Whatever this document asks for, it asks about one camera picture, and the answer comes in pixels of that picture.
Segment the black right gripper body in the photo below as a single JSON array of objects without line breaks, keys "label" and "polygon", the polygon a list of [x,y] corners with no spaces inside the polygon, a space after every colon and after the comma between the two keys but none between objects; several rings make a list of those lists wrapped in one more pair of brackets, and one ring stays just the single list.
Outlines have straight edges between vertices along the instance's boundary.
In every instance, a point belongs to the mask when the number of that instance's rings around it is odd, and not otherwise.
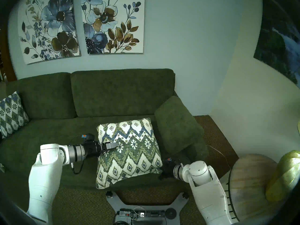
[{"label": "black right gripper body", "polygon": [[162,173],[159,176],[159,180],[163,180],[166,178],[175,178],[174,176],[174,168],[176,163],[174,162],[165,162],[161,168]]}]

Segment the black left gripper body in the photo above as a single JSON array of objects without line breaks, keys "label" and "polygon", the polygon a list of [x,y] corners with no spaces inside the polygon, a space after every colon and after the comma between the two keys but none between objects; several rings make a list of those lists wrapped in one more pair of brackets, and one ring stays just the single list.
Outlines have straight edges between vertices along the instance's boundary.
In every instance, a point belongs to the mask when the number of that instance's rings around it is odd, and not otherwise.
[{"label": "black left gripper body", "polygon": [[97,141],[85,141],[83,148],[85,157],[99,157],[107,152],[106,144],[99,144]]}]

